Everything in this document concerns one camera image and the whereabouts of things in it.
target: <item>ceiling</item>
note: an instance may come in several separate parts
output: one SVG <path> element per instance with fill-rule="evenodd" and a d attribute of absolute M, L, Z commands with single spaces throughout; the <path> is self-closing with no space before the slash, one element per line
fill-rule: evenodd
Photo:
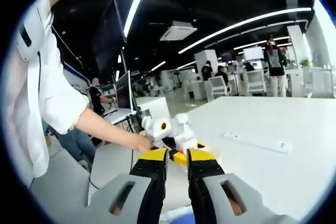
<path fill-rule="evenodd" d="M 89 79 L 99 76 L 92 40 L 97 34 L 102 14 L 110 1 L 61 0 L 54 7 L 54 27 L 82 65 L 59 41 L 61 55 L 67 63 Z M 123 24 L 132 1 L 118 0 Z M 164 60 L 166 64 L 158 68 L 158 72 L 163 69 L 177 68 L 193 61 L 194 54 L 204 50 L 205 46 L 225 37 L 266 24 L 296 19 L 310 20 L 312 13 L 284 14 L 249 23 L 205 41 L 183 54 L 178 54 L 180 50 L 218 30 L 277 10 L 312 7 L 312 3 L 312 0 L 142 0 L 128 35 L 128 44 L 125 46 L 127 68 L 131 71 L 146 72 Z M 172 21 L 192 23 L 197 28 L 197 32 L 182 41 L 160 41 Z M 304 29 L 305 23 L 300 23 L 300 26 Z M 265 40 L 269 34 L 273 34 L 274 37 L 288 35 L 285 25 L 274 26 L 225 40 L 208 49 L 215 49 L 220 54 L 234 47 Z M 113 45 L 117 52 L 122 46 L 122 44 Z M 122 67 L 117 60 L 111 60 L 111 62 L 114 69 Z"/>

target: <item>air conditioner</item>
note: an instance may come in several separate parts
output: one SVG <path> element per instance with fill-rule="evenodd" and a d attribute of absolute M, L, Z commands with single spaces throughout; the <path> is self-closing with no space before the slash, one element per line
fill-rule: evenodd
<path fill-rule="evenodd" d="M 173 25 L 164 33 L 160 41 L 184 40 L 197 31 L 190 23 L 173 21 Z"/>

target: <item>white shirt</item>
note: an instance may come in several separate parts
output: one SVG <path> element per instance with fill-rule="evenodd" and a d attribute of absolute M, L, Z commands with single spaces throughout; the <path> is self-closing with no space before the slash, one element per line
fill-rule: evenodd
<path fill-rule="evenodd" d="M 37 55 L 25 61 L 14 45 L 5 68 L 7 146 L 13 165 L 27 186 L 48 169 L 49 155 L 41 120 L 60 134 L 66 134 L 89 102 L 64 77 L 56 37 L 51 32 L 53 17 L 49 0 L 36 3 L 45 29 L 45 39 L 39 49 L 40 92 Z"/>

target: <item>black shirt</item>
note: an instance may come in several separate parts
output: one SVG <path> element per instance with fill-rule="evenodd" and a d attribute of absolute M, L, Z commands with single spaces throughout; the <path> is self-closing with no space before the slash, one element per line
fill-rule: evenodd
<path fill-rule="evenodd" d="M 90 96 L 92 100 L 92 105 L 93 105 L 93 111 L 95 111 L 98 115 L 103 115 L 105 109 L 101 105 L 99 97 L 101 96 L 101 93 L 99 92 L 99 89 L 96 87 L 91 87 L 90 88 Z"/>
<path fill-rule="evenodd" d="M 201 73 L 203 76 L 203 80 L 207 81 L 209 78 L 212 77 L 212 67 L 209 65 L 205 65 L 204 67 L 202 67 Z"/>
<path fill-rule="evenodd" d="M 268 63 L 270 76 L 285 75 L 284 67 L 287 66 L 286 57 L 282 54 L 279 48 L 273 49 L 272 54 L 268 50 L 265 50 L 264 60 Z"/>
<path fill-rule="evenodd" d="M 215 76 L 222 76 L 225 81 L 225 84 L 228 86 L 229 78 L 227 77 L 226 73 L 220 71 L 217 74 L 215 74 Z"/>

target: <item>power strip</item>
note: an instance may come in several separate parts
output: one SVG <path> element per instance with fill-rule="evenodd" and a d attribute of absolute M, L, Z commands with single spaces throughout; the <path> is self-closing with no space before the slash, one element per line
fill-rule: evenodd
<path fill-rule="evenodd" d="M 222 138 L 225 140 L 234 141 L 234 142 L 245 144 L 248 146 L 261 148 L 261 149 L 273 151 L 273 152 L 285 153 L 285 154 L 290 154 L 293 149 L 292 144 L 282 142 L 282 141 L 278 141 L 277 143 L 270 143 L 270 144 L 253 143 L 251 140 L 244 139 L 243 137 L 240 137 L 238 134 L 234 134 L 233 132 L 223 133 Z"/>

